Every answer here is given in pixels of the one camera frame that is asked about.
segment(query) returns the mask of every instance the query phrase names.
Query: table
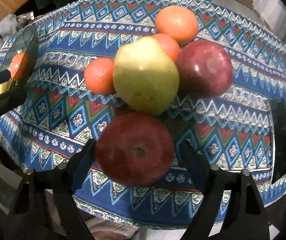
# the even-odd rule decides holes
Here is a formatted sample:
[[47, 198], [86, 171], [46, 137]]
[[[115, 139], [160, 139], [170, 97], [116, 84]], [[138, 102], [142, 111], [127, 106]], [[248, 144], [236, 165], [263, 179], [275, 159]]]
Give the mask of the table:
[[[232, 57], [234, 80], [220, 98], [176, 98], [160, 120], [171, 132], [176, 152], [168, 174], [151, 187], [125, 187], [94, 164], [75, 193], [79, 208], [118, 223], [154, 229], [186, 228], [202, 201], [182, 165], [178, 147], [188, 139], [210, 164], [251, 171], [265, 206], [286, 193], [286, 174], [270, 182], [272, 146], [267, 100], [286, 102], [286, 52], [270, 31], [241, 15], [202, 0], [79, 0], [34, 24], [39, 58], [26, 102], [0, 117], [0, 144], [25, 170], [48, 170], [97, 139], [108, 123], [129, 108], [115, 95], [87, 90], [83, 69], [97, 57], [156, 32], [156, 14], [180, 5], [195, 12], [197, 39], [216, 42]], [[15, 38], [0, 52], [0, 64]], [[216, 223], [224, 219], [225, 192]]]

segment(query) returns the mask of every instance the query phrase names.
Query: metal bolt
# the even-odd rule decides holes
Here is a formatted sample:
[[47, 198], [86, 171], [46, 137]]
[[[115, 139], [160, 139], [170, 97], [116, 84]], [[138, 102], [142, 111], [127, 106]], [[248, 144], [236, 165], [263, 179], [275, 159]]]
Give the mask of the metal bolt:
[[250, 176], [251, 175], [251, 173], [248, 170], [243, 170], [243, 171], [241, 171], [241, 173], [243, 175], [245, 175], [245, 176]]
[[29, 169], [27, 169], [26, 174], [27, 175], [31, 175], [33, 172], [34, 172], [34, 169], [33, 168], [29, 168]]
[[66, 163], [60, 163], [59, 165], [57, 165], [57, 167], [60, 169], [60, 170], [63, 170], [66, 168]]
[[212, 164], [212, 165], [210, 166], [210, 169], [212, 169], [212, 170], [214, 170], [214, 171], [218, 171], [218, 170], [220, 169], [220, 167], [219, 167], [218, 165], [216, 165], [216, 164]]

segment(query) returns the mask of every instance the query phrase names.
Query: yellow pear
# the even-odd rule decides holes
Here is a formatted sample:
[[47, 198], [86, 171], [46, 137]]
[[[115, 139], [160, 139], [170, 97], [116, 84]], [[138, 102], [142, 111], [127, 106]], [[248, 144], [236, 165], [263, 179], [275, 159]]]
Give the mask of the yellow pear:
[[159, 114], [176, 96], [179, 73], [158, 41], [143, 37], [117, 51], [113, 83], [118, 96], [136, 111]]

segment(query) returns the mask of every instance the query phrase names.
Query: red apple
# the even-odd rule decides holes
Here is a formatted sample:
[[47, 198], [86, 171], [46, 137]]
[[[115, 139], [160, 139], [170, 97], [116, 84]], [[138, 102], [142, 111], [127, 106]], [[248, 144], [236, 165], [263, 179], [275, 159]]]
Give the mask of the red apple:
[[215, 98], [233, 81], [231, 57], [220, 45], [206, 40], [185, 46], [175, 61], [180, 74], [179, 94]]
[[174, 157], [171, 135], [158, 119], [129, 113], [116, 117], [95, 146], [101, 171], [113, 181], [148, 186], [168, 172]]

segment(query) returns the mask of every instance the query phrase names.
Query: tangerine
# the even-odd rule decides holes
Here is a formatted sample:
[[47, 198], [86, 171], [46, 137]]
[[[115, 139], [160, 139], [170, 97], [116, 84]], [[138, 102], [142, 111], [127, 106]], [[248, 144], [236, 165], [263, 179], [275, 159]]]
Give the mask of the tangerine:
[[156, 39], [160, 43], [162, 49], [173, 61], [176, 60], [180, 54], [180, 46], [175, 39], [163, 33], [154, 34], [152, 35], [152, 38]]
[[11, 78], [15, 81], [20, 81], [29, 74], [30, 65], [30, 57], [26, 52], [16, 54], [9, 65]]
[[157, 14], [155, 26], [160, 33], [169, 35], [180, 44], [189, 43], [199, 32], [199, 23], [194, 13], [175, 5], [165, 7]]
[[93, 60], [84, 70], [86, 87], [95, 94], [107, 95], [114, 92], [114, 60], [101, 57]]

